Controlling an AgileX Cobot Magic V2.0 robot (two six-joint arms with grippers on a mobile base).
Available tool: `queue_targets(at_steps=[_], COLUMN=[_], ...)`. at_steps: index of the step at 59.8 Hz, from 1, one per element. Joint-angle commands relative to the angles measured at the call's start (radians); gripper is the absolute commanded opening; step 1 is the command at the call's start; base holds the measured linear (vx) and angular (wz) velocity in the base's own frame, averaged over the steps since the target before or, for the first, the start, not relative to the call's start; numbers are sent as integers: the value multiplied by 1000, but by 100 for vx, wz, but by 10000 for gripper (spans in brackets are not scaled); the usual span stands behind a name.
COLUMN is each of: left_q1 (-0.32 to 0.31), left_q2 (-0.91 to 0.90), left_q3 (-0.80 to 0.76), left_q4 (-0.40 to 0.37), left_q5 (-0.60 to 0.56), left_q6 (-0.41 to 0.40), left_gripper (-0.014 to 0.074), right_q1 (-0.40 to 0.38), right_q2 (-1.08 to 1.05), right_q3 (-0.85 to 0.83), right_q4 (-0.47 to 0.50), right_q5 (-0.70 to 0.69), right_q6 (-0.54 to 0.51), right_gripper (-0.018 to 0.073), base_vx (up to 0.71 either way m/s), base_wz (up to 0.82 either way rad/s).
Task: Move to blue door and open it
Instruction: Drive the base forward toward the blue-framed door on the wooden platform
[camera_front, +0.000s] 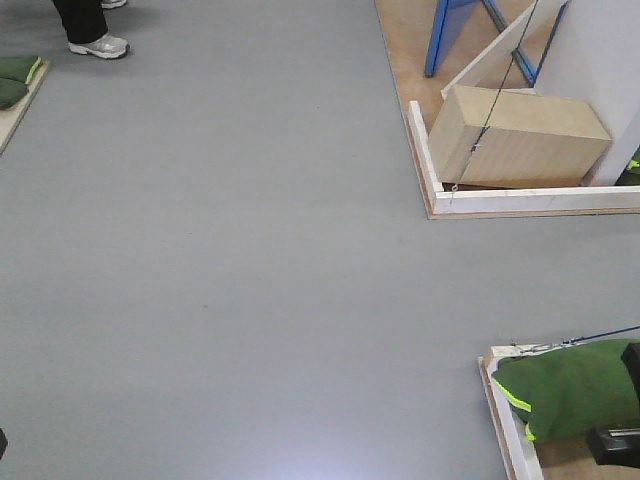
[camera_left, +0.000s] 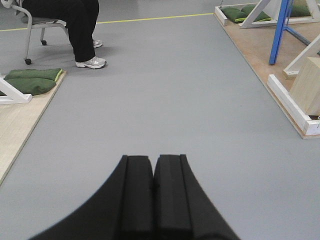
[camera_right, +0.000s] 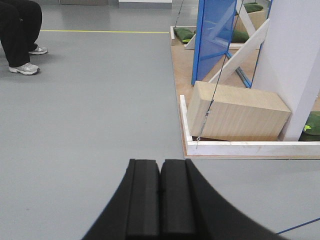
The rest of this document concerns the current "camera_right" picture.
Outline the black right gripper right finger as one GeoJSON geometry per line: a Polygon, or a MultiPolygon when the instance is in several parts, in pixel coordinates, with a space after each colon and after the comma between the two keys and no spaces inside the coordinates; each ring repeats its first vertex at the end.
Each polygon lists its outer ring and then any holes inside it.
{"type": "Polygon", "coordinates": [[[282,239],[230,204],[190,159],[166,159],[160,185],[162,240],[282,239]]]}

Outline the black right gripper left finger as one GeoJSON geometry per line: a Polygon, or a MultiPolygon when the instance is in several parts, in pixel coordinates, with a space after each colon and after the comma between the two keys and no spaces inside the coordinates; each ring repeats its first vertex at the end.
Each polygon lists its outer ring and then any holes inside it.
{"type": "Polygon", "coordinates": [[[131,159],[117,190],[85,240],[158,240],[159,169],[155,160],[131,159]]]}

